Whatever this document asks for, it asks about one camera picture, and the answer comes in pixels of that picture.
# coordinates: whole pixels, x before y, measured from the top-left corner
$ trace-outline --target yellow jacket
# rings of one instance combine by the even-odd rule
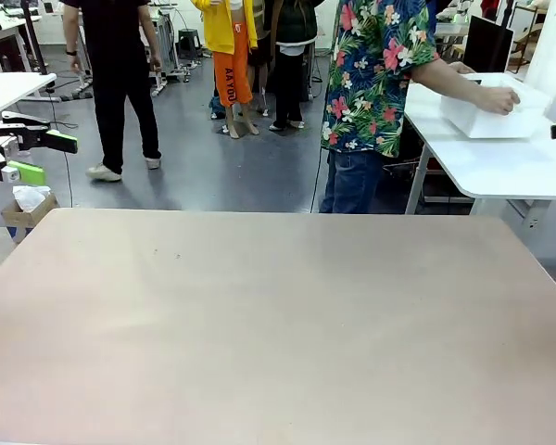
[[[204,17],[204,38],[210,51],[234,54],[233,24],[231,23],[231,5],[224,0],[220,5],[212,6],[210,0],[192,0]],[[258,47],[258,36],[253,19],[253,0],[243,0],[247,23],[249,48]]]

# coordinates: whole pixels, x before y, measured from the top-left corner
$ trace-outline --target gray floor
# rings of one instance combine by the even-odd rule
[[[58,72],[57,85],[70,81],[62,52],[61,48],[44,49],[50,70]],[[320,59],[318,65],[325,79],[327,61]],[[66,93],[74,86],[59,88],[57,93]],[[84,175],[87,167],[101,160],[93,100],[55,104],[59,121],[79,124],[76,130],[60,128],[80,140],[78,155],[69,156],[73,205],[112,209],[310,211],[320,154],[323,84],[314,84],[317,99],[302,104],[305,130],[272,133],[268,130],[272,119],[259,116],[256,124],[261,134],[236,141],[219,134],[221,122],[209,119],[212,89],[211,61],[204,59],[203,65],[192,71],[190,83],[171,83],[154,99],[164,157],[160,171],[149,172],[145,168],[137,120],[130,104],[126,104],[125,164],[123,182],[119,184],[92,183]],[[46,103],[20,102],[19,108],[24,113],[53,119],[52,108]],[[325,185],[325,158],[322,154],[315,209]],[[48,184],[60,204],[69,206],[64,155],[34,149],[32,162],[45,168]],[[374,211],[401,213],[407,193],[405,185],[382,184]],[[0,210],[11,199],[11,186],[0,184]],[[449,212],[449,207],[442,212]],[[556,280],[556,267],[548,270]]]

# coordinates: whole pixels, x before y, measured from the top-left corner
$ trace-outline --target white tissue paper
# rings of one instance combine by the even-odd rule
[[[51,188],[45,186],[31,187],[29,185],[17,185],[12,187],[12,193],[22,211],[34,211],[45,201],[51,192]]]

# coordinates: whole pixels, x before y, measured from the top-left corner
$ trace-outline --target white foam box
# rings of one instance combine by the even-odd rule
[[[505,73],[467,74],[482,86],[510,87],[521,99],[508,116],[488,113],[475,105],[450,97],[441,100],[441,112],[467,137],[480,139],[527,138],[532,136],[550,104],[550,98]]]

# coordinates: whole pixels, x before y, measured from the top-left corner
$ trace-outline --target man in floral shirt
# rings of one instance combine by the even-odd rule
[[[322,213],[367,213],[383,157],[395,158],[410,79],[508,114],[519,97],[458,74],[438,58],[424,0],[340,0],[322,125],[330,150]]]

